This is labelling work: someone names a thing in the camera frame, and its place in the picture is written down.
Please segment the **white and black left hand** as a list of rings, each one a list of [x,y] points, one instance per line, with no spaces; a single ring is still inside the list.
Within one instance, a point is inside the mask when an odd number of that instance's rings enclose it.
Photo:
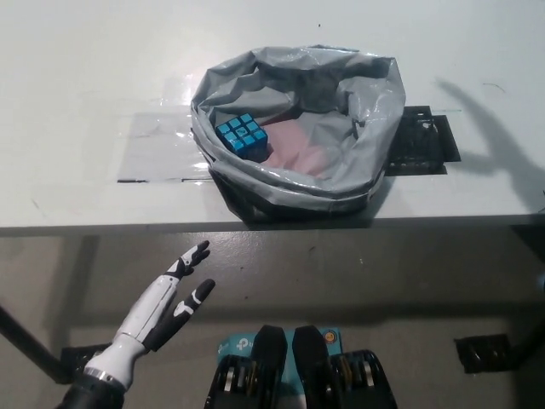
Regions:
[[[140,295],[118,328],[112,343],[93,357],[83,373],[102,382],[129,390],[136,361],[162,348],[191,319],[215,287],[212,279],[203,281],[191,294],[174,303],[183,278],[210,254],[209,241],[193,246],[177,258]]]

